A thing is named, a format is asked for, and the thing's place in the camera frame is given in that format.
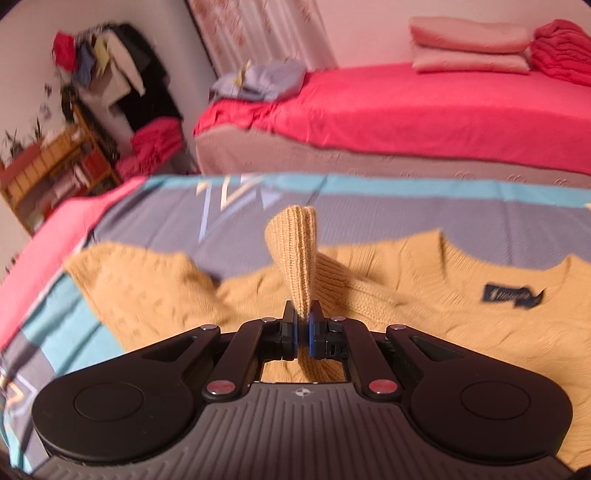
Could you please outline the yellow cable knit cardigan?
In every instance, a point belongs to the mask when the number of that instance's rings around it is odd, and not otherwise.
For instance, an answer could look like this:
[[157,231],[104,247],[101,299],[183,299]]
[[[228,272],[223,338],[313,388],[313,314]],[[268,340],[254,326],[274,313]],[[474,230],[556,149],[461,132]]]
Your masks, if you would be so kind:
[[542,374],[568,394],[574,418],[559,452],[590,462],[590,266],[570,255],[547,270],[474,258],[439,231],[370,244],[318,247],[317,215],[290,206],[264,232],[271,263],[220,283],[186,255],[101,242],[68,258],[65,271],[93,314],[127,351],[214,324],[222,332],[305,314],[318,301],[383,330],[404,323]]

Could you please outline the pile of red clothes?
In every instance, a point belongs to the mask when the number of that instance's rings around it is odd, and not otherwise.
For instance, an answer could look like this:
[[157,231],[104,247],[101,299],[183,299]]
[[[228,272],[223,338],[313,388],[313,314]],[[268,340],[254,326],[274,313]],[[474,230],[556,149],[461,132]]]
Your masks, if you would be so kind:
[[160,117],[139,129],[131,138],[131,154],[117,161],[120,179],[154,174],[185,147],[181,121]]

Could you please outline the hanging clothes heap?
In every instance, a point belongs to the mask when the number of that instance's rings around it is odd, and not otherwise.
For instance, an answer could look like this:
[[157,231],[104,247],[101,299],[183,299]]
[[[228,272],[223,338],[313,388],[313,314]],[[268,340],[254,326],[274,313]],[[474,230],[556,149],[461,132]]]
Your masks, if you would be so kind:
[[160,118],[182,119],[168,90],[169,73],[144,36],[129,23],[104,23],[55,34],[52,59],[86,101],[124,116],[136,132]]

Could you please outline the grey embossed mattress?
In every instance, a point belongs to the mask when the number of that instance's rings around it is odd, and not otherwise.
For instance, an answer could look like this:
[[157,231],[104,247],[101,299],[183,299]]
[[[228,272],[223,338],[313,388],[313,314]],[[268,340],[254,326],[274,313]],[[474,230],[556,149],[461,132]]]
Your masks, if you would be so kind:
[[317,147],[256,129],[214,127],[194,137],[205,175],[246,173],[338,173],[390,178],[500,180],[588,189],[590,176],[565,170],[500,162],[355,153]]

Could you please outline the wooden shelf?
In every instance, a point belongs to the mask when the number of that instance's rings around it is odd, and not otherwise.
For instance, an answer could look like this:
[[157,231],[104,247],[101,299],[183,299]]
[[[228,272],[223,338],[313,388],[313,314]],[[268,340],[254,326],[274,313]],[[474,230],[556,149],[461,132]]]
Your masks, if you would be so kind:
[[91,112],[72,105],[74,122],[55,137],[28,147],[1,172],[1,196],[20,225],[34,235],[66,200],[100,195],[120,185],[108,140]]

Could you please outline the crumpled blue grey cloth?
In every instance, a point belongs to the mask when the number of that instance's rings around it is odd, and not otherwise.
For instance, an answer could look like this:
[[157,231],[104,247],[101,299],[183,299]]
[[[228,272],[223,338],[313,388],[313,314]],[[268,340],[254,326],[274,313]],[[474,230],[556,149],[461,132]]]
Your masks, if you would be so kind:
[[308,68],[296,59],[269,64],[247,62],[242,69],[219,77],[209,90],[209,101],[235,99],[276,102],[300,93]]

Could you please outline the red bed sheet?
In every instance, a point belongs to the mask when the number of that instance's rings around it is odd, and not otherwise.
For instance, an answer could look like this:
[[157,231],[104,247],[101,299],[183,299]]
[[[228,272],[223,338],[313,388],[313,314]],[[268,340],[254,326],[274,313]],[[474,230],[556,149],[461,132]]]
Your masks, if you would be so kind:
[[193,134],[222,126],[363,154],[590,171],[589,88],[539,72],[418,73],[408,64],[311,72],[284,100],[212,102]]

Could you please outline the pink pillow lower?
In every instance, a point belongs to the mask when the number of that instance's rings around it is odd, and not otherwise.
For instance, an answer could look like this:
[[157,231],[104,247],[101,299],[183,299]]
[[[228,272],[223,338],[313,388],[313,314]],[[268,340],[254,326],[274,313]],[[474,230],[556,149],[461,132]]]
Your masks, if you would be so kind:
[[491,54],[413,46],[412,68],[420,73],[493,72],[528,74],[530,66],[521,54]]

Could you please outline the pink pillow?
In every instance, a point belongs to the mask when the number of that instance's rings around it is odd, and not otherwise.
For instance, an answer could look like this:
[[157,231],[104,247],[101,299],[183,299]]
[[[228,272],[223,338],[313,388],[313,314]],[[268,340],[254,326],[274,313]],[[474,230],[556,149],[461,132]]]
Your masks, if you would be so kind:
[[413,46],[412,68],[420,73],[493,72],[528,74],[530,66],[521,54],[491,54]]
[[409,30],[418,45],[475,53],[516,54],[531,42],[528,30],[517,24],[452,17],[412,17]]

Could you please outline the patterned pink curtain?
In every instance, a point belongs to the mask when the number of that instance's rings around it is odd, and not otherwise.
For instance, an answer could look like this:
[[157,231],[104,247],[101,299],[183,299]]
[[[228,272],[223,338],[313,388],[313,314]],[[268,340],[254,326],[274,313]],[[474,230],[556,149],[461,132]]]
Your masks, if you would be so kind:
[[287,58],[310,70],[338,66],[315,1],[192,0],[187,5],[219,76],[247,62]]

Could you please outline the pink pillow upper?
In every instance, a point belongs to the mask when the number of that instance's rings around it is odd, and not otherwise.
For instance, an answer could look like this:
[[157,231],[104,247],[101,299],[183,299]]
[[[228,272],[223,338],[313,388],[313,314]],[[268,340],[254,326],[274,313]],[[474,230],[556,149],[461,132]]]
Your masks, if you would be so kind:
[[531,42],[528,30],[517,24],[452,17],[412,17],[409,30],[418,45],[475,53],[516,54]]

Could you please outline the folded red blanket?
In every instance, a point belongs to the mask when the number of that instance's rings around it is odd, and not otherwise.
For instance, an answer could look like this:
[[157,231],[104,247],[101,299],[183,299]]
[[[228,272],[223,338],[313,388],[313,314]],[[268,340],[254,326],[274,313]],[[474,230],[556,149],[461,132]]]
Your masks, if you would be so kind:
[[577,24],[556,19],[538,27],[530,50],[536,70],[557,80],[590,86],[591,39]]

